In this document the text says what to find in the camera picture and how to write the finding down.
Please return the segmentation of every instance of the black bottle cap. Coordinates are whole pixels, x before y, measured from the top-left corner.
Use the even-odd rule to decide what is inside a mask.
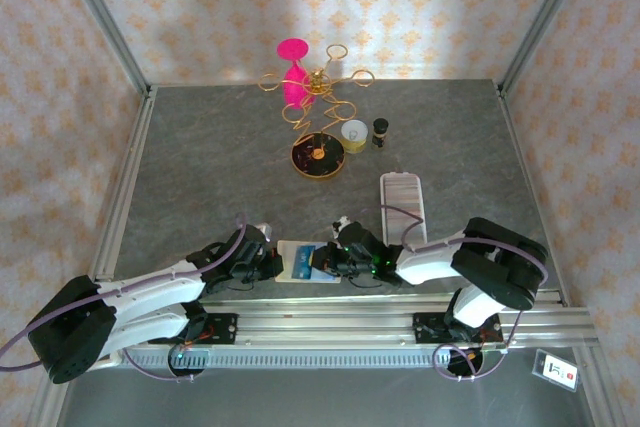
[[[387,129],[389,128],[389,121],[387,119],[383,119],[382,117],[380,117],[379,119],[376,119],[373,121],[373,131],[376,134],[384,134]]]

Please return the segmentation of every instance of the black round base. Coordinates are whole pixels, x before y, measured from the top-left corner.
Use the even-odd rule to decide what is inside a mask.
[[[314,132],[291,149],[295,169],[305,177],[326,179],[344,165],[344,147],[334,136]]]

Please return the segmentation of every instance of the small jar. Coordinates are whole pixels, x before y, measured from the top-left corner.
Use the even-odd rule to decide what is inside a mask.
[[[389,121],[387,119],[380,117],[373,121],[373,137],[371,138],[371,144],[374,149],[382,149],[384,147],[388,128]]]

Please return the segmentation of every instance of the patterned wall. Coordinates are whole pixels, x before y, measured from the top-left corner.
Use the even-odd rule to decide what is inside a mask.
[[[0,345],[86,273],[139,96],[83,0],[0,4]],[[19,343],[2,365],[34,359]],[[0,374],[18,427],[42,370]]]
[[[566,0],[510,98],[572,299],[640,419],[640,0]]]
[[[499,79],[542,0],[106,0],[151,83],[255,82],[297,36],[381,78]]]

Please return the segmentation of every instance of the metal corner post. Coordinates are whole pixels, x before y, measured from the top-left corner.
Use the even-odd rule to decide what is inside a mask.
[[[509,64],[502,82],[498,84],[501,94],[506,97],[515,85],[518,77],[522,73],[527,61],[533,54],[538,42],[542,39],[547,27],[553,20],[556,12],[560,8],[563,0],[544,0],[540,11],[536,15],[531,27],[524,36],[515,57]]]
[[[107,40],[113,47],[116,55],[120,59],[124,70],[131,79],[131,82],[140,94],[146,94],[149,91],[149,84],[144,78],[142,70],[138,66],[136,59],[129,50],[127,43],[120,32],[115,20],[111,16],[104,0],[85,0],[93,16],[102,28]]]

